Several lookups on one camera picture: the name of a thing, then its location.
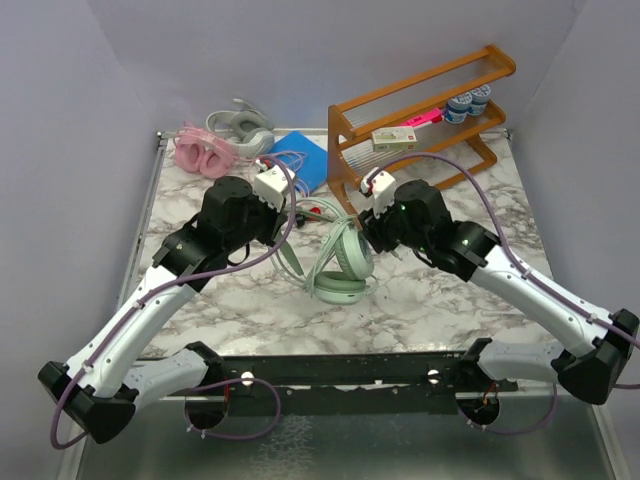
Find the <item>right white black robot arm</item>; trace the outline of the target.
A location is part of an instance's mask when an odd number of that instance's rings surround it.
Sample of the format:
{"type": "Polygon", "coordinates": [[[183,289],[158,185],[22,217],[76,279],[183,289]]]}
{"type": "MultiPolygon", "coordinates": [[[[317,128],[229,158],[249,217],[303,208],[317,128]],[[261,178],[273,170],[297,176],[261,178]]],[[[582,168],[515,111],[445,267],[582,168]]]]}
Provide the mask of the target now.
{"type": "Polygon", "coordinates": [[[376,252],[409,248],[427,266],[499,296],[552,335],[546,344],[475,341],[459,367],[467,389],[533,380],[558,383],[589,404],[607,401],[631,357],[636,315],[579,298],[531,268],[495,233],[453,220],[441,192],[423,180],[398,185],[381,172],[363,181],[361,190],[373,199],[359,220],[376,252]]]}

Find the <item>mint green headphones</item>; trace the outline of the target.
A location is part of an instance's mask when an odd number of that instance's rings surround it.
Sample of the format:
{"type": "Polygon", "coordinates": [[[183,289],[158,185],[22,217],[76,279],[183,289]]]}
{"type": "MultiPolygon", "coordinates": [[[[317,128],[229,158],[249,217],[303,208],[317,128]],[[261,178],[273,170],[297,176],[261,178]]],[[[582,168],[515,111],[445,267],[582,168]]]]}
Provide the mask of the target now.
{"type": "Polygon", "coordinates": [[[293,248],[285,243],[271,257],[276,272],[291,285],[317,300],[334,305],[359,303],[370,294],[367,280],[373,277],[374,261],[370,246],[356,227],[356,218],[343,207],[321,197],[298,200],[297,208],[316,205],[330,225],[322,238],[313,268],[306,273],[293,248]]]}

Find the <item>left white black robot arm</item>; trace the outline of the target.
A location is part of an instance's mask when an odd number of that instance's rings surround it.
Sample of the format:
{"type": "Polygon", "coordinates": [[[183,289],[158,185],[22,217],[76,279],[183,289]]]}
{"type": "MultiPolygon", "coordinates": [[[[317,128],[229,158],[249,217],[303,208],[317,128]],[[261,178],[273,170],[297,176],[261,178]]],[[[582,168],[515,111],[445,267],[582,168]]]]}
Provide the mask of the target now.
{"type": "Polygon", "coordinates": [[[223,359],[201,342],[145,367],[134,364],[159,330],[216,276],[250,267],[229,257],[257,241],[274,255],[295,218],[292,175],[274,170],[248,182],[217,179],[199,212],[168,235],[139,285],[101,331],[65,362],[47,362],[38,379],[56,403],[98,444],[117,435],[135,413],[169,394],[226,392],[232,379],[223,359]]]}

